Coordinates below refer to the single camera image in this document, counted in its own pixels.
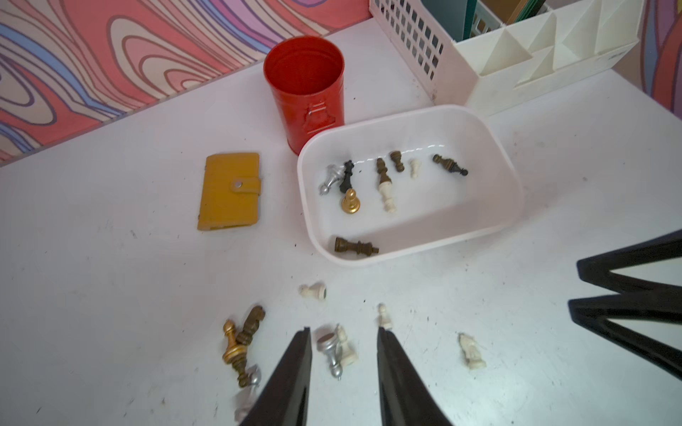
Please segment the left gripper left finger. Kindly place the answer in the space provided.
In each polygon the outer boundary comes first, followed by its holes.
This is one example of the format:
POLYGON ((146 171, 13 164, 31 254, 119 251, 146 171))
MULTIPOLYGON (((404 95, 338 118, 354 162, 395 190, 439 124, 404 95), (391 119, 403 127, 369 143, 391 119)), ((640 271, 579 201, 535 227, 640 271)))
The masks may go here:
POLYGON ((306 426, 312 369, 311 330, 298 331, 241 425, 306 426))

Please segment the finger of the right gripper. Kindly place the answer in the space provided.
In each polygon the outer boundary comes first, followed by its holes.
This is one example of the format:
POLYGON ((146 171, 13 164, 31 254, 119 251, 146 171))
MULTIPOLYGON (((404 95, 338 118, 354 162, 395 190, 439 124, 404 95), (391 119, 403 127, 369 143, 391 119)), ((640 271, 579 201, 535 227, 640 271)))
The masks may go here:
POLYGON ((680 286, 616 273, 616 270, 623 268, 677 258, 681 258, 680 230, 626 248, 580 259, 577 261, 577 273, 583 282, 614 291, 621 296, 681 298, 680 286))
POLYGON ((593 297, 568 302, 572 321, 681 378, 681 351, 613 320, 681 323, 679 297, 593 297))

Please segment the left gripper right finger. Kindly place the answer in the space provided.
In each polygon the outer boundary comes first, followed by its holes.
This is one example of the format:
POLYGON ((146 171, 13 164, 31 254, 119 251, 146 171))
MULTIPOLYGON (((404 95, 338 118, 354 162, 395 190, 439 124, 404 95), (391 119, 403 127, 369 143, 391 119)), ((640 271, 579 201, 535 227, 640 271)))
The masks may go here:
POLYGON ((397 337, 385 328, 378 329, 378 383, 383 425, 452 425, 397 337))

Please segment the gold pawn chess piece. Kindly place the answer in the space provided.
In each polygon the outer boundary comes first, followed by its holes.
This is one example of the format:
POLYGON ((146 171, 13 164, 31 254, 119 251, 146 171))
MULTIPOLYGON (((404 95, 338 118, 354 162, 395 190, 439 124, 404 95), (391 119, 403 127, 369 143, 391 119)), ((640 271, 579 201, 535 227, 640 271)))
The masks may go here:
POLYGON ((361 201, 358 199, 357 193, 353 188, 346 191, 341 207, 346 214, 355 214, 360 210, 361 201))

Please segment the black king chess piece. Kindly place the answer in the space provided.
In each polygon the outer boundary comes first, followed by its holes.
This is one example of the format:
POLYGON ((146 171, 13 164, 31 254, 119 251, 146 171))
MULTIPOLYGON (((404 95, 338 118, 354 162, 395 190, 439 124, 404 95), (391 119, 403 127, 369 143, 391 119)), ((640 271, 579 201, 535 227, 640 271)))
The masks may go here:
POLYGON ((346 192, 350 189, 353 188, 352 185, 352 176, 353 176, 353 168, 354 168, 354 163, 352 160, 348 160, 347 162, 344 163, 344 177, 342 178, 342 181, 339 185, 339 190, 341 193, 344 195, 346 192))

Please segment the bronze pawn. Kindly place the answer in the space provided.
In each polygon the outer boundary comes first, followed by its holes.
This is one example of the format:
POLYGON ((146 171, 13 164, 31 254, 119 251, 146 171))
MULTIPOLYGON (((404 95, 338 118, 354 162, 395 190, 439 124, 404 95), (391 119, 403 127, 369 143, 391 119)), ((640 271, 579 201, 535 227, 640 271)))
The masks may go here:
POLYGON ((402 162, 402 153, 401 151, 395 150, 390 152, 389 157, 391 161, 394 164, 394 168, 396 169, 397 172, 401 173, 405 171, 405 166, 402 162))

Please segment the bronze queen chess piece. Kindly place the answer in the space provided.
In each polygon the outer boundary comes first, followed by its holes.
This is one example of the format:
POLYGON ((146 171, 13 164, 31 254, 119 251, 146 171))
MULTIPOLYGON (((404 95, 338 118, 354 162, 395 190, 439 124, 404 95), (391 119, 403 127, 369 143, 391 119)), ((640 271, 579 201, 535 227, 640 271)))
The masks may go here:
POLYGON ((387 166, 385 164, 384 159, 378 158, 376 161, 376 167, 377 167, 377 173, 379 175, 379 184, 380 185, 382 185, 386 182, 392 181, 392 179, 390 179, 390 177, 388 177, 388 174, 387 174, 388 169, 387 169, 387 166))

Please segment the silver pawn chess piece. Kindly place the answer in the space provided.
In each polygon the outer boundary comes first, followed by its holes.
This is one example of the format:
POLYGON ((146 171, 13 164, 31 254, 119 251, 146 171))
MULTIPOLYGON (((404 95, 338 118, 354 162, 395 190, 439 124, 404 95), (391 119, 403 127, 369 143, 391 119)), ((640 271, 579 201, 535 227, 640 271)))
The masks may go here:
POLYGON ((327 168, 326 179, 321 183, 319 187, 319 194, 326 195, 330 192, 332 186, 337 182, 342 181, 345 177, 345 167, 342 165, 331 164, 327 168))

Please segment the bronze rook chess piece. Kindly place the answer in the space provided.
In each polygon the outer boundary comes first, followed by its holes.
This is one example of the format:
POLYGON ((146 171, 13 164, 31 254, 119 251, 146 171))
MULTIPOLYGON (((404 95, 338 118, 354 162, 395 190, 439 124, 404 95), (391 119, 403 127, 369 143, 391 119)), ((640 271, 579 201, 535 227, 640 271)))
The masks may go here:
POLYGON ((469 174, 469 171, 467 169, 461 168, 457 162, 455 162, 453 159, 450 158, 444 158, 439 154, 435 154, 433 156, 433 162, 442 166, 444 170, 447 170, 449 173, 455 173, 459 174, 461 176, 466 177, 469 174))

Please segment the white pawn chess piece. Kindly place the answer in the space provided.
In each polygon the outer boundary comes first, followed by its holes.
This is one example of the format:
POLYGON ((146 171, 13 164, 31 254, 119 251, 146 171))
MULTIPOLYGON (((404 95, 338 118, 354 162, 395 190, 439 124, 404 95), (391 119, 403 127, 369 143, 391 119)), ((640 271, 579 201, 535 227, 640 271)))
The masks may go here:
POLYGON ((418 179, 419 178, 421 167, 422 167, 422 162, 419 159, 413 158, 410 160, 410 177, 412 179, 418 179))

